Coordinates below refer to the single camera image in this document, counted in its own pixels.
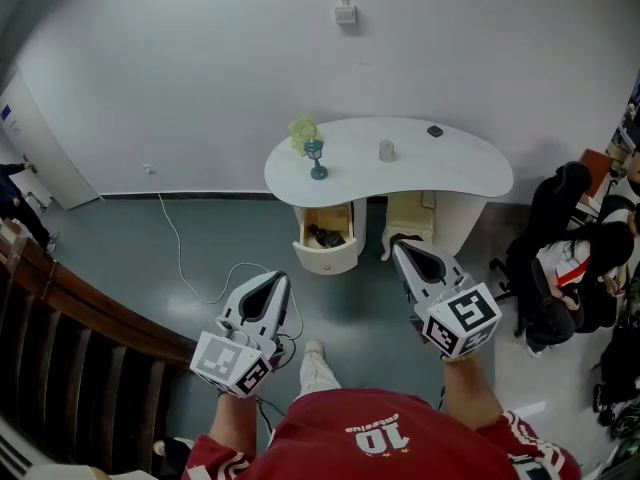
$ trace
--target open drawer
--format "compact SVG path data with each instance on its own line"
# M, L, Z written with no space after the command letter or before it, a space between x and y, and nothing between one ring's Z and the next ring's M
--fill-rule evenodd
M315 224L327 231L338 231L345 243L333 248L320 245L309 226ZM300 237L293 248L302 266L322 275L341 274L358 264L358 244L353 236L351 203L329 208L301 208Z

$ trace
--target white tabletop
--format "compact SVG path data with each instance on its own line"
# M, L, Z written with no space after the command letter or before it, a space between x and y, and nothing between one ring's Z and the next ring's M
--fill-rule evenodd
M264 178L269 190L294 206L319 208L405 190L446 190L499 197L511 190L506 158L488 142L449 126L403 117L361 117L318 125L324 149L320 163L329 176L311 178L314 163L283 140L269 155ZM395 144L396 159L378 159L378 143Z

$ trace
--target black phone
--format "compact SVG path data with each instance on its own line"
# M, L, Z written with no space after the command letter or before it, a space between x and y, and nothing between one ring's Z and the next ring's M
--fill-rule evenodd
M427 132L429 133L429 135L433 135L434 137L440 137L444 133L442 131L442 128L436 126L435 124L433 126L429 126L429 128L427 128Z

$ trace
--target red shirt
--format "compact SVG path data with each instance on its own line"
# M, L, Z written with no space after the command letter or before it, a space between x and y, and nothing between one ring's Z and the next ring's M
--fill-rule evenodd
M202 467L214 480L581 478L571 455L538 439L513 413L474 432L417 397L378 389L300 398L255 459L200 436L183 480L193 468L194 479L206 478L198 476Z

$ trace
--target white pants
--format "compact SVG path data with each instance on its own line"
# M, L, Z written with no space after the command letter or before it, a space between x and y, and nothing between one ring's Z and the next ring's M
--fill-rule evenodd
M331 368L317 352L304 355L302 366L300 367L300 386L302 389L298 398L317 391L341 388L333 376Z

